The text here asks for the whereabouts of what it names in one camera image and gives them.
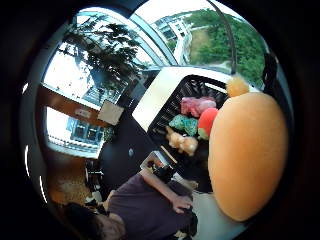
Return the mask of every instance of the man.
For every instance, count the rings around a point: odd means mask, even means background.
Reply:
[[[181,236],[179,230],[197,222],[192,213],[191,191],[175,180],[167,184],[161,181],[147,167],[150,161],[159,162],[150,154],[139,173],[110,192],[102,203],[104,214],[69,203],[65,207],[69,222],[81,235],[93,240],[161,240],[177,232]]]

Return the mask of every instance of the stuffed toy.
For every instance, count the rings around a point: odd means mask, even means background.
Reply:
[[[242,83],[234,81],[235,86],[228,85],[228,94],[236,96],[225,101],[212,124],[208,171],[222,212],[245,221],[276,190],[285,167],[288,131],[283,112],[271,96],[241,94]]]
[[[178,114],[170,122],[169,126],[178,130],[185,131],[189,136],[194,136],[197,133],[198,120],[188,118],[185,115]]]
[[[184,137],[181,134],[173,131],[169,126],[166,126],[167,135],[166,138],[169,141],[169,145],[172,148],[178,149],[179,153],[186,152],[189,157],[194,155],[194,152],[198,148],[198,141],[194,137]]]
[[[234,76],[226,83],[226,90],[229,97],[236,97],[249,92],[249,86],[240,76]]]
[[[207,108],[201,113],[198,120],[198,139],[209,140],[211,127],[214,119],[218,114],[217,108]]]
[[[209,107],[216,107],[216,102],[213,97],[183,97],[181,102],[181,114],[191,115],[195,118],[200,117],[201,113]]]

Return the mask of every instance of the yellow object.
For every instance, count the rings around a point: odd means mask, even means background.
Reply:
[[[226,83],[226,90],[229,97],[236,97],[249,92],[249,86],[242,78],[235,76]]]
[[[209,139],[208,170],[221,210],[236,221],[272,197],[286,161],[288,133],[276,101],[264,93],[229,98]]]

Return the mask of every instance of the man's arm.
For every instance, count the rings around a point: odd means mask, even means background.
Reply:
[[[109,200],[110,200],[110,198],[111,198],[111,196],[113,195],[114,192],[115,192],[115,190],[111,190],[109,195],[108,195],[108,197],[107,197],[107,199],[104,202],[102,202],[102,205],[103,205],[103,207],[104,207],[104,209],[106,211],[108,210],[108,207],[109,207]]]
[[[189,209],[192,206],[192,201],[189,197],[179,196],[178,194],[176,194],[149,169],[144,168],[139,172],[139,174],[147,184],[158,190],[172,203],[173,210],[177,213],[184,213],[181,208]]]

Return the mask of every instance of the railing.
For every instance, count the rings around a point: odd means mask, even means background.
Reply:
[[[217,14],[219,15],[223,26],[226,30],[226,34],[228,36],[229,39],[229,44],[230,44],[230,49],[231,49],[231,75],[235,74],[237,72],[237,51],[236,51],[236,46],[235,46],[235,42],[234,42],[234,37],[233,37],[233,33],[230,27],[230,24],[228,22],[228,20],[226,19],[226,17],[224,16],[223,12],[221,12],[221,10],[212,2],[212,1],[208,1],[209,4],[211,4],[211,6],[213,6],[213,8],[216,10]]]
[[[51,143],[64,148],[77,150],[81,152],[89,152],[89,153],[96,153],[99,150],[99,145],[82,143],[74,140],[61,139],[61,138],[52,136],[50,134],[47,134],[47,137],[48,137],[48,141],[50,141]]]

